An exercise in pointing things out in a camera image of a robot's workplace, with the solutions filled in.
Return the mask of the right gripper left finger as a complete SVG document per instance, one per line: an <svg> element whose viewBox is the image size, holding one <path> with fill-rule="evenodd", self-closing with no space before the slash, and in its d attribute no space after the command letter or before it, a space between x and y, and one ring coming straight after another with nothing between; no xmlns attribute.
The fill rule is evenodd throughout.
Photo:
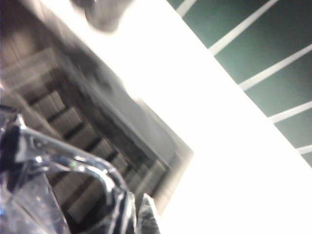
<svg viewBox="0 0 312 234"><path fill-rule="evenodd" d="M3 138L3 172L7 174L8 191L13 192L23 168L22 162L17 162L19 151L20 128L13 126L7 130Z"/></svg>

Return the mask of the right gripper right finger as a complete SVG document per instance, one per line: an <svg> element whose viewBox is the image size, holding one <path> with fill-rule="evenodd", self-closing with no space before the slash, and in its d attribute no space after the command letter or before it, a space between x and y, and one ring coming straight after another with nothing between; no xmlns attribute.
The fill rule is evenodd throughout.
<svg viewBox="0 0 312 234"><path fill-rule="evenodd" d="M137 216L138 234L160 234L158 214L153 198L144 194Z"/></svg>

